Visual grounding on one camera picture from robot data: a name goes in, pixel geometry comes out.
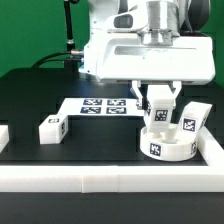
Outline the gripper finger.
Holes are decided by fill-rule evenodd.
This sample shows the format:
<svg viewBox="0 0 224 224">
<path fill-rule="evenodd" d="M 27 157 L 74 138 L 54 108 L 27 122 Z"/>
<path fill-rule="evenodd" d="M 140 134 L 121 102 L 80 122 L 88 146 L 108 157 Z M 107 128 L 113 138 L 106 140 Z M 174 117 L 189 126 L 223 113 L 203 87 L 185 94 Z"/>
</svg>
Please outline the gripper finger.
<svg viewBox="0 0 224 224">
<path fill-rule="evenodd" d="M 182 82 L 181 81 L 172 81 L 169 83 L 170 88 L 170 104 L 172 106 L 176 105 L 176 98 L 178 97 L 180 91 L 182 90 Z"/>
<path fill-rule="evenodd" d="M 140 88 L 141 88 L 141 82 L 139 80 L 131 81 L 131 93 L 136 98 L 136 106 L 139 110 L 145 110 L 147 104 L 146 104 L 145 98 L 143 97 L 140 91 Z"/>
</svg>

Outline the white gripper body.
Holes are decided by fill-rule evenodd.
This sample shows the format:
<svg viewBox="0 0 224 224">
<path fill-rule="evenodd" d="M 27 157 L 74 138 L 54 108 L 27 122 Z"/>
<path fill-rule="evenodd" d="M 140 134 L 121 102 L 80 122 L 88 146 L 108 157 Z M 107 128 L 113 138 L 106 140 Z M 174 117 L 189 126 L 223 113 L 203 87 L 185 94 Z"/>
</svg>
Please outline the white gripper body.
<svg viewBox="0 0 224 224">
<path fill-rule="evenodd" d="M 178 13 L 110 15 L 97 28 L 94 75 L 101 81 L 204 84 L 215 76 L 212 39 L 180 34 Z"/>
</svg>

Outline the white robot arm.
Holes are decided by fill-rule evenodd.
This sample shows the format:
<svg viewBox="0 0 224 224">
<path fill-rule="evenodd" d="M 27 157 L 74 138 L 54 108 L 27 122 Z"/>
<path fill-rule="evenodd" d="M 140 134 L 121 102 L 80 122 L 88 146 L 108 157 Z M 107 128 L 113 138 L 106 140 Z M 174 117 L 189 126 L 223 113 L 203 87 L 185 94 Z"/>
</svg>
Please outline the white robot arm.
<svg viewBox="0 0 224 224">
<path fill-rule="evenodd" d="M 90 39 L 82 73 L 130 82 L 137 106 L 142 84 L 203 85 L 215 76 L 212 38 L 200 32 L 210 0 L 88 0 Z"/>
</svg>

